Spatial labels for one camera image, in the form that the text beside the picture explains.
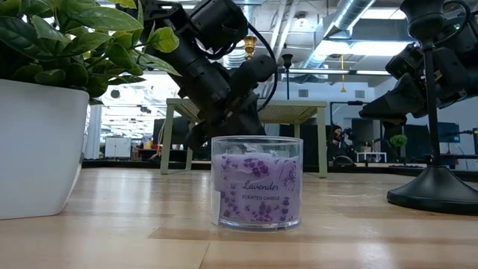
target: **black round base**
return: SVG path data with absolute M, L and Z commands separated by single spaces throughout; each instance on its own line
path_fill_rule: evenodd
M 448 214 L 478 215 L 478 191 L 447 167 L 428 167 L 408 184 L 387 194 L 389 203 Z

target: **white wall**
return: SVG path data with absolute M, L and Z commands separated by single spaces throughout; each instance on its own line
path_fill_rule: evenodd
M 376 98 L 382 96 L 388 90 L 393 89 L 396 82 L 397 80 L 395 78 L 390 78 L 375 87 Z M 478 117 L 476 115 L 478 115 L 478 98 L 467 99 L 455 105 L 451 105 L 448 108 L 438 110 L 438 121 L 443 123 L 458 123 L 460 131 L 465 131 L 478 127 Z M 407 124 L 428 125 L 428 117 L 415 119 L 409 114 L 407 115 L 407 119 Z M 469 134 L 462 134 L 460 140 L 459 146 L 463 152 L 465 154 L 474 154 L 473 137 Z M 453 154 L 462 154 L 462 152 L 452 144 L 450 145 L 450 149 Z M 446 152 L 447 150 L 447 144 L 442 144 L 441 151 Z M 469 170 L 478 170 L 477 161 L 468 160 L 468 168 Z M 459 165 L 457 165 L 456 169 L 466 170 L 466 160 L 459 160 Z
M 302 85 L 290 84 L 290 100 L 317 100 L 327 102 L 326 108 L 326 124 L 330 124 L 330 102 L 347 102 L 360 100 L 370 102 L 375 99 L 374 88 L 368 87 L 368 83 L 364 82 L 347 82 L 345 83 L 346 93 L 342 93 L 342 83 L 330 85 L 329 83 L 305 83 Z M 299 97 L 299 90 L 308 90 L 308 98 Z M 356 99 L 356 90 L 364 90 L 365 98 Z M 277 91 L 273 100 L 287 100 L 287 84 L 279 82 Z M 361 107 L 349 105 L 334 105 L 334 124 L 340 125 L 342 128 L 352 127 L 351 119 L 359 118 Z

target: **glass candle jar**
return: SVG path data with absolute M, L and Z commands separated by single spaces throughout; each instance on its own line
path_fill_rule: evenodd
M 211 221 L 246 229 L 299 224 L 302 143 L 291 137 L 213 138 Z

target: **wooden tabletop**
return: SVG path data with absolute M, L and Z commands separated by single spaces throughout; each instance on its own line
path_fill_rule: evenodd
M 478 217 L 386 202 L 410 179 L 306 174 L 302 224 L 253 233 L 210 223 L 208 172 L 83 169 L 60 215 L 0 221 L 0 268 L 478 268 Z
M 258 100 L 258 105 L 263 103 L 264 100 Z M 176 111 L 189 121 L 198 121 L 196 115 L 199 109 L 190 99 L 168 99 L 167 104 L 175 105 Z M 317 113 L 317 108 L 325 107 L 326 102 L 323 101 L 272 100 L 259 112 L 259 118 L 262 123 L 304 123 Z

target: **purple wax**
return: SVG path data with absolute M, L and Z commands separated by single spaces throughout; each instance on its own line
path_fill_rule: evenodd
M 299 156 L 266 153 L 213 157 L 214 190 L 220 192 L 220 220 L 289 226 L 300 220 L 302 163 Z

